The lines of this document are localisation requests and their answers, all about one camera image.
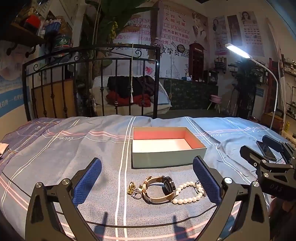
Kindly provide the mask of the green floral counter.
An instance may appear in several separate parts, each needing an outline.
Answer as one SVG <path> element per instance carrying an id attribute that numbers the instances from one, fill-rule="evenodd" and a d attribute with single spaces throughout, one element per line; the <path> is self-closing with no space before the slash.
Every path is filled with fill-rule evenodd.
<path id="1" fill-rule="evenodd" d="M 211 95 L 218 95 L 217 85 L 164 78 L 163 87 L 171 100 L 171 109 L 206 109 Z"/>

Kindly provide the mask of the pink stool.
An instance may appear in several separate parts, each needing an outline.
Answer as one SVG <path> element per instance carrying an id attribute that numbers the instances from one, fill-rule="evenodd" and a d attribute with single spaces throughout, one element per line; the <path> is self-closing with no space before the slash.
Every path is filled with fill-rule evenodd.
<path id="1" fill-rule="evenodd" d="M 209 108 L 211 107 L 211 105 L 213 103 L 215 104 L 215 108 L 217 108 L 218 112 L 220 113 L 220 104 L 222 103 L 222 97 L 219 97 L 217 95 L 211 95 L 210 104 L 209 104 L 207 110 L 209 110 Z"/>

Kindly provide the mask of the black iron bed frame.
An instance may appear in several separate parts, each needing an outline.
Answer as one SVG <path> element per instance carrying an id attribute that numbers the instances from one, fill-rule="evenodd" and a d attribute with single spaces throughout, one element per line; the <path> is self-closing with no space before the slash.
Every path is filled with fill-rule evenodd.
<path id="1" fill-rule="evenodd" d="M 94 117 L 90 89 L 95 77 L 149 75 L 158 115 L 160 47 L 142 44 L 102 44 L 44 54 L 22 66 L 23 102 L 27 120 Z"/>

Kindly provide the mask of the wooden wall shelf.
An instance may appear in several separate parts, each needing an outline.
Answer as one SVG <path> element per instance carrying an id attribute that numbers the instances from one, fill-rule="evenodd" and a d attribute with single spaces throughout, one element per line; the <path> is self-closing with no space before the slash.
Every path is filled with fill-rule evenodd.
<path id="1" fill-rule="evenodd" d="M 36 34 L 28 31 L 27 29 L 19 26 L 16 23 L 11 23 L 4 27 L 1 33 L 1 40 L 12 42 L 14 45 L 7 49 L 6 54 L 10 56 L 13 50 L 16 49 L 18 45 L 23 45 L 32 48 L 31 51 L 25 53 L 25 57 L 28 58 L 30 55 L 34 54 L 36 47 L 45 44 L 45 40 Z"/>

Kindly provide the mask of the grey box with pink interior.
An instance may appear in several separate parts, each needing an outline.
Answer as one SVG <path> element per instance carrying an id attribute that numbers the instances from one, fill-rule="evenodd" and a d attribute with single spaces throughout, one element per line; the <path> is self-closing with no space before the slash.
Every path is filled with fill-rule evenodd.
<path id="1" fill-rule="evenodd" d="M 134 127 L 132 168 L 155 169 L 191 165 L 207 147 L 187 127 Z"/>

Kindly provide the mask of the watch with tan strap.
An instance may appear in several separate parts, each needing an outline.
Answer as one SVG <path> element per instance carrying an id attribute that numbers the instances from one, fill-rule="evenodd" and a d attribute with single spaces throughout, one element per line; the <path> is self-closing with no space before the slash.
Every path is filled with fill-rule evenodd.
<path id="1" fill-rule="evenodd" d="M 148 176 L 142 185 L 142 198 L 149 204 L 170 202 L 177 194 L 177 187 L 169 176 Z"/>

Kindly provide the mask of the red phone booth cabinet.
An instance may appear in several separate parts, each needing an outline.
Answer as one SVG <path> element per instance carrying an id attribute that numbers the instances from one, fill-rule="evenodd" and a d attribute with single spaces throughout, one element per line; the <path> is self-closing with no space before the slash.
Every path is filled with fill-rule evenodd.
<path id="1" fill-rule="evenodd" d="M 204 71 L 204 48 L 198 43 L 189 45 L 189 75 L 192 81 L 203 79 Z"/>

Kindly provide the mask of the gold leaf brooch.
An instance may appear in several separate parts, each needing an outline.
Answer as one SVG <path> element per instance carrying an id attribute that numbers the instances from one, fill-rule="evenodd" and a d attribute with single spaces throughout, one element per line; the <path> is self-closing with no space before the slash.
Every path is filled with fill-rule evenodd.
<path id="1" fill-rule="evenodd" d="M 132 195 L 134 193 L 136 186 L 133 182 L 130 182 L 128 189 L 127 189 L 127 194 Z"/>

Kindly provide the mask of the black smartphone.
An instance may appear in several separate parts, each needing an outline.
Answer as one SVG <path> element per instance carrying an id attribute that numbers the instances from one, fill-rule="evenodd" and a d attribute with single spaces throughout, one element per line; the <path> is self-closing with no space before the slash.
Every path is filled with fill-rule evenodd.
<path id="1" fill-rule="evenodd" d="M 271 151 L 269 146 L 267 146 L 266 144 L 264 144 L 261 141 L 256 141 L 256 144 L 258 145 L 260 151 L 262 152 L 263 156 L 266 159 L 268 159 L 269 161 L 273 161 L 273 162 L 277 161 L 275 155 L 273 154 L 273 152 Z"/>

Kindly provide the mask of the white floor lamp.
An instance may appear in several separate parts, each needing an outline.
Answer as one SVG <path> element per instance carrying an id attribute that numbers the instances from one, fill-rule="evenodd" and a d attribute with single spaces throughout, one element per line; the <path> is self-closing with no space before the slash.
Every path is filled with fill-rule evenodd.
<path id="1" fill-rule="evenodd" d="M 238 101 L 239 103 L 243 103 L 243 100 L 246 100 L 248 94 L 255 94 L 255 88 L 261 84 L 259 80 L 260 76 L 258 76 L 253 64 L 250 62 L 254 61 L 254 59 L 247 52 L 230 43 L 225 44 L 225 48 L 244 58 L 244 60 L 241 59 L 235 62 L 237 64 L 237 71 L 234 75 L 240 94 Z"/>

